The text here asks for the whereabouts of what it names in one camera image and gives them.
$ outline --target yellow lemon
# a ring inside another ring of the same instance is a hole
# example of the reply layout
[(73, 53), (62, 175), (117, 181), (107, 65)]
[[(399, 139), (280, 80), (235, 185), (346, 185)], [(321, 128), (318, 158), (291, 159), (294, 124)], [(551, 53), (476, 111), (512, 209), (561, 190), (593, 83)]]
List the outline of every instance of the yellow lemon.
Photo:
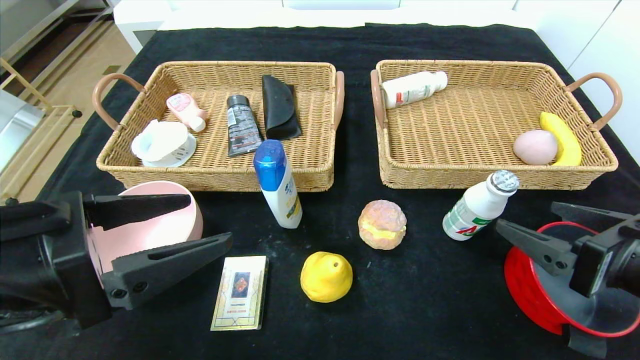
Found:
[(353, 269), (342, 255), (319, 251), (309, 255), (300, 272), (300, 286), (309, 299), (332, 302), (345, 296), (353, 283)]

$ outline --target silver bottle cap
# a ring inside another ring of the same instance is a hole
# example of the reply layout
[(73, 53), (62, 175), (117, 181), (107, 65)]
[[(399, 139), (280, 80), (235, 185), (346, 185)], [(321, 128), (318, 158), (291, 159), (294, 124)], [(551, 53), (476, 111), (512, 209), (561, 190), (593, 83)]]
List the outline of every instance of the silver bottle cap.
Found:
[(498, 170), (491, 175), (491, 185), (498, 191), (512, 193), (518, 190), (520, 179), (508, 170)]
[(233, 105), (247, 105), (249, 106), (249, 99), (244, 95), (231, 95), (227, 97), (227, 108), (230, 108)]

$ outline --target table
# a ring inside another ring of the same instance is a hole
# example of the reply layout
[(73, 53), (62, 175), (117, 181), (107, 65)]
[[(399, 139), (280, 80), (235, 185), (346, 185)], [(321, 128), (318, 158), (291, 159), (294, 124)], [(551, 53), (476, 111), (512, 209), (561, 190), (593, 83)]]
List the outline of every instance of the table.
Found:
[[(382, 59), (475, 59), (547, 63), (568, 75), (531, 30), (368, 24), (351, 29), (254, 28), (160, 31), (126, 70), (144, 83), (170, 60), (327, 61), (346, 75), (344, 115), (335, 149), (335, 183), (300, 195), (297, 230), (277, 226), (260, 193), (196, 193), (204, 235), (234, 233), (230, 256), (270, 260), (263, 328), (209, 332), (221, 261), (205, 266), (134, 311), (84, 331), (58, 322), (0, 337), (3, 359), (584, 359), (531, 322), (510, 297), (502, 264), (509, 243), (488, 227), (456, 242), (442, 232), (446, 211), (462, 190), (393, 190), (378, 173), (369, 72)], [(587, 114), (599, 114), (581, 91)], [(117, 84), (104, 107), (121, 119), (136, 96)], [(584, 191), (521, 191), (503, 214), (534, 228), (555, 220), (553, 200), (637, 213), (640, 168), (611, 130), (602, 131), (620, 167)], [(110, 129), (94, 114), (41, 197), (80, 190), (116, 194), (123, 186), (95, 168)], [(393, 251), (366, 246), (357, 219), (371, 200), (398, 203), (407, 236)], [(300, 289), (305, 258), (319, 250), (344, 255), (355, 271), (351, 291), (331, 304)], [(609, 359), (640, 358), (640, 331), (608, 341)]]

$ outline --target blue cap bottle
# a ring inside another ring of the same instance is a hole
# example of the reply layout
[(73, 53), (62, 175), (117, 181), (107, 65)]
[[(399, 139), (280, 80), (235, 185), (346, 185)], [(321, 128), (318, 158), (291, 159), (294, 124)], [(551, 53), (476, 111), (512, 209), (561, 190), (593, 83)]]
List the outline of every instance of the blue cap bottle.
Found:
[(302, 219), (302, 207), (282, 143), (265, 140), (255, 151), (253, 167), (260, 189), (280, 226), (295, 229)]

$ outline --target white plastic bottle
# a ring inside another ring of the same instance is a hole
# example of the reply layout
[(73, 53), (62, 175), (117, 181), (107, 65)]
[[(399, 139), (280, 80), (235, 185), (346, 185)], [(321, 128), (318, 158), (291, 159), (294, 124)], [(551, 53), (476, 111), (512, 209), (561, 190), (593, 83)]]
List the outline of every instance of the white plastic bottle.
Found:
[(385, 94), (387, 109), (425, 99), (447, 86), (447, 74), (444, 71), (422, 71), (416, 74), (385, 81), (382, 90)]
[(302, 206), (282, 143), (273, 139), (263, 141), (255, 151), (253, 167), (278, 224), (286, 229), (297, 228), (302, 219)]
[(442, 219), (444, 232), (453, 240), (469, 239), (502, 214), (518, 186), (518, 177), (507, 170), (498, 170), (471, 186)]

